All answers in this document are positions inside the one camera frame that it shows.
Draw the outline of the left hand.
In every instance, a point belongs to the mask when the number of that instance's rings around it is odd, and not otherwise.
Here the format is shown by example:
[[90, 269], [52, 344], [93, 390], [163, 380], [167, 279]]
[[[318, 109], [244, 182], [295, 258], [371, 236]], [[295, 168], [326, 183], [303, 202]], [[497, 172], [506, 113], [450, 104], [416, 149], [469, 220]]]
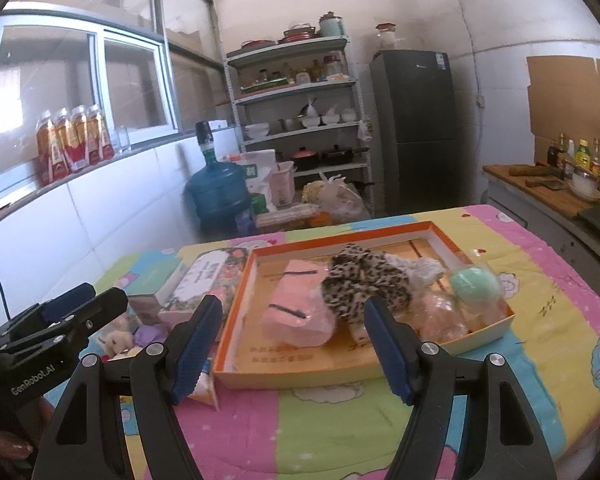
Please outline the left hand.
[[30, 479], [30, 457], [38, 450], [54, 407], [44, 396], [23, 410], [23, 434], [0, 429], [0, 479]]

